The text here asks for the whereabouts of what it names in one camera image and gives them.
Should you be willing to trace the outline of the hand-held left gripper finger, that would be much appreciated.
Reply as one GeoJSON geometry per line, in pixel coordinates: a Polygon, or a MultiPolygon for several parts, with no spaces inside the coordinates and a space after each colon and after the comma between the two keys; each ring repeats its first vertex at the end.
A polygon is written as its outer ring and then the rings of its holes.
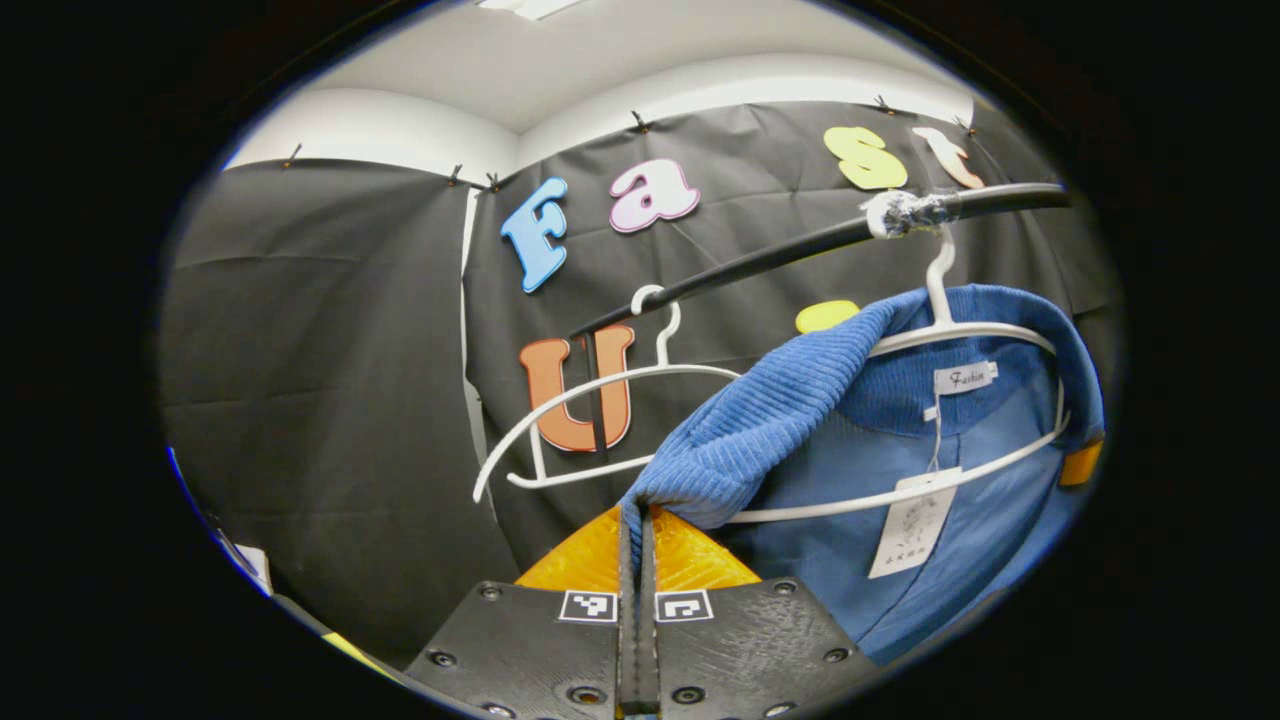
{"type": "Polygon", "coordinates": [[[479,582],[407,676],[483,719],[620,719],[622,641],[634,615],[623,528],[609,509],[516,582],[479,582]]]}
{"type": "Polygon", "coordinates": [[[643,547],[640,687],[658,719],[805,719],[878,674],[799,579],[659,591],[650,511],[643,547]]]}

